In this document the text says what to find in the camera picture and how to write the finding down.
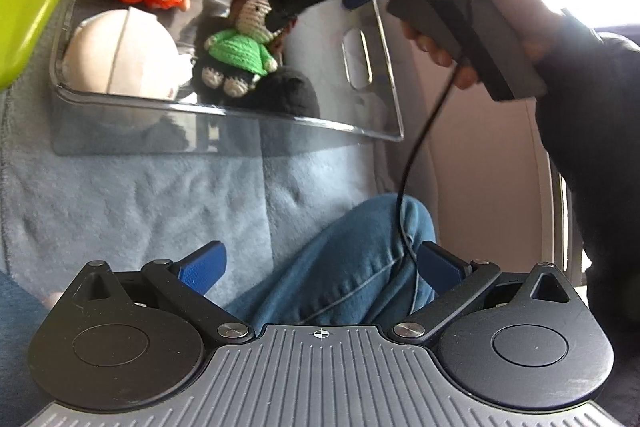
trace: figurine face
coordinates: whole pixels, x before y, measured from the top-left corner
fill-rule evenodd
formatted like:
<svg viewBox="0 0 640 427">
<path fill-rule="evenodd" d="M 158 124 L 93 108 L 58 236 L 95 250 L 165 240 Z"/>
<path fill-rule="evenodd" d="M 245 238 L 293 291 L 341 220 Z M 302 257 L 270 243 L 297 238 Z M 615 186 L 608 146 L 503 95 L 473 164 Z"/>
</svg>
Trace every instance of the figurine face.
<svg viewBox="0 0 640 427">
<path fill-rule="evenodd" d="M 264 18 L 270 11 L 269 1 L 248 0 L 238 14 L 236 29 L 259 44 L 267 44 L 273 41 L 280 32 L 271 33 L 264 25 Z"/>
</svg>

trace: brown doll hair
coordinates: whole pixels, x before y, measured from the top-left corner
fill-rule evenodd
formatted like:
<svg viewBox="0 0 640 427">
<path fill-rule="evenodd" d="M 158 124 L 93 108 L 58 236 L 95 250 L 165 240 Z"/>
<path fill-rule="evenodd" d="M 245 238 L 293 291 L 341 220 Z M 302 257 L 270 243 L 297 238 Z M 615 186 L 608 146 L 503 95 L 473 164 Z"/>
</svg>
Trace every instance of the brown doll hair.
<svg viewBox="0 0 640 427">
<path fill-rule="evenodd" d="M 248 0 L 231 0 L 228 20 L 232 26 L 236 25 L 236 20 L 238 19 L 240 10 L 242 9 L 242 6 L 244 6 L 244 3 L 246 3 L 247 1 Z M 296 25 L 297 21 L 297 17 L 291 20 L 289 24 L 287 24 L 282 29 L 278 36 L 274 38 L 273 41 L 269 42 L 269 44 L 267 44 L 267 49 L 269 50 L 271 55 L 278 54 L 282 51 L 282 48 L 284 46 L 284 38 L 291 33 L 291 30 L 293 29 L 293 26 Z"/>
</svg>

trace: blue jeans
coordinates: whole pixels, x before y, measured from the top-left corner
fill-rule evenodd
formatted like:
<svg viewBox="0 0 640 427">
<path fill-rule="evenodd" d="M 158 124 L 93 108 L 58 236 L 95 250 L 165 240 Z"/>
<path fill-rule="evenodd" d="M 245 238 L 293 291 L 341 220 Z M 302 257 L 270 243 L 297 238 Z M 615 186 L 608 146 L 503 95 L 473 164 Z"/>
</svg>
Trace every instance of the blue jeans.
<svg viewBox="0 0 640 427">
<path fill-rule="evenodd" d="M 226 309 L 259 331 L 264 324 L 379 324 L 395 322 L 434 298 L 393 227 L 396 197 L 385 194 L 338 219 L 292 263 Z M 406 198 L 404 229 L 414 250 L 434 241 L 427 209 Z M 20 426 L 47 404 L 31 380 L 26 352 L 46 316 L 41 304 L 0 273 L 0 425 Z"/>
</svg>

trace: green knitted sweater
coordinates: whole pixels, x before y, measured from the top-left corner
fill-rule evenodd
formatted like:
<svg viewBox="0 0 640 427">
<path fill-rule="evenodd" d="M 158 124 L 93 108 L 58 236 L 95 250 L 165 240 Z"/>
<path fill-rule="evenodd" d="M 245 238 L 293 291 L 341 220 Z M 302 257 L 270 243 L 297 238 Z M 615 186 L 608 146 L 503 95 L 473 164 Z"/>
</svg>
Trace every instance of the green knitted sweater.
<svg viewBox="0 0 640 427">
<path fill-rule="evenodd" d="M 258 44 L 235 28 L 222 30 L 213 35 L 209 55 L 220 62 L 260 76 L 268 74 L 265 67 L 273 58 L 264 44 Z"/>
</svg>

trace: transparent container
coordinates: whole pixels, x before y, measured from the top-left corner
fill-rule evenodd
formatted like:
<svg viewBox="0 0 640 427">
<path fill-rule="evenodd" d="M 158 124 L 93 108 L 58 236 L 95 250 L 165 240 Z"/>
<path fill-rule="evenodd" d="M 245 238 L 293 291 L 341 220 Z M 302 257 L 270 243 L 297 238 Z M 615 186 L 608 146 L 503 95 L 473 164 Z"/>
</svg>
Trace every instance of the transparent container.
<svg viewBox="0 0 640 427">
<path fill-rule="evenodd" d="M 153 13 L 178 50 L 197 57 L 206 53 L 203 42 L 219 29 L 229 1 L 191 0 L 187 12 Z M 308 77 L 319 118 L 275 112 L 261 100 L 251 107 L 242 107 L 242 99 L 207 103 L 211 101 L 194 92 L 191 83 L 180 88 L 175 102 L 72 90 L 65 84 L 62 59 L 75 29 L 88 17 L 128 6 L 118 0 L 63 3 L 50 64 L 53 147 L 58 154 L 261 154 L 260 134 L 282 136 L 282 143 L 288 144 L 282 153 L 352 142 L 338 136 L 345 133 L 402 139 L 391 61 L 375 2 L 352 12 L 342 8 L 341 0 L 315 6 L 300 16 L 285 40 L 281 63 Z M 312 132 L 308 127 L 330 131 Z"/>
</svg>

